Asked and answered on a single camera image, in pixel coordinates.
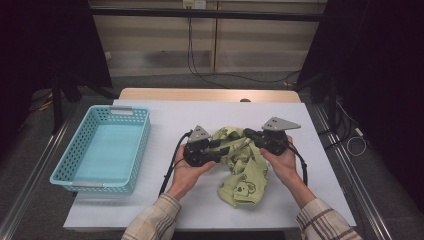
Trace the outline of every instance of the green cloth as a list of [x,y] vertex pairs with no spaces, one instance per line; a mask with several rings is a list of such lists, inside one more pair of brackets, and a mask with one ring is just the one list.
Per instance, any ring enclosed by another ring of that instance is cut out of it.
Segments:
[[221,199],[237,207],[239,204],[257,204],[268,183],[268,166],[254,142],[246,138],[243,129],[223,127],[215,132],[211,140],[221,140],[217,150],[229,146],[221,163],[228,166],[231,176],[218,189]]

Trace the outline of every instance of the dark floor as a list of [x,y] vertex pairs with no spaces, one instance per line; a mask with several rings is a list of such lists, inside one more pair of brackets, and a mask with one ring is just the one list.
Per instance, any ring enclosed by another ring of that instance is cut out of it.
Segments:
[[[289,81],[274,81],[283,79],[287,73],[249,73],[244,74],[249,78],[262,79],[268,83],[260,83],[231,76],[220,76],[208,78],[207,81],[216,81],[232,89],[285,89],[285,85],[292,83]],[[131,77],[113,79],[114,89],[118,93],[125,87],[179,87],[179,88],[221,88],[221,86],[205,82],[193,75],[176,76],[150,76]],[[78,127],[87,109],[92,105],[111,104],[111,99],[106,99],[94,91],[81,88],[82,100],[77,104],[70,104],[66,98],[63,99],[64,115],[68,109],[75,107],[75,113],[69,121],[69,127],[63,135],[62,143],[69,142],[70,138]],[[45,92],[39,91],[36,94],[42,95]],[[310,112],[311,118],[316,125],[317,132],[323,129],[317,113],[315,104],[309,99],[308,89],[300,93]],[[32,108],[36,108],[40,103],[34,103]],[[349,121],[344,118],[345,125],[340,125],[339,135],[343,135],[348,130]],[[49,143],[52,135],[53,110],[52,107],[44,111],[34,111],[26,119],[19,135],[13,140],[12,147],[5,159],[1,161],[0,168],[0,221],[2,221],[1,234],[4,233],[5,220],[10,219],[10,211],[19,209],[14,205],[21,189],[28,186],[27,180],[32,176],[33,169],[37,166],[40,156]],[[321,135],[323,147],[330,144],[326,134]],[[58,159],[66,148],[66,144],[59,144],[54,149],[51,160],[45,166],[45,170],[39,175],[37,186],[33,187],[33,194],[28,205],[23,205],[24,214],[16,217],[19,225],[17,228],[9,229],[14,233],[12,239],[119,239],[122,231],[108,231],[101,233],[77,233],[62,228],[67,217],[67,212],[72,205],[73,197],[70,192],[49,183],[50,173],[57,164]],[[365,239],[378,239],[374,229],[369,224],[369,216],[362,210],[362,205],[356,197],[352,184],[343,170],[334,148],[326,150],[328,158],[336,172],[340,185],[346,191],[346,198],[358,227],[355,230]],[[392,239],[424,239],[424,217],[419,212],[396,179],[387,171],[384,166],[384,159],[369,147],[364,154],[351,158],[358,175],[360,176],[367,192],[370,195],[376,209],[381,214]],[[277,232],[248,232],[248,233],[176,233],[174,239],[300,239],[299,231],[291,229]]]

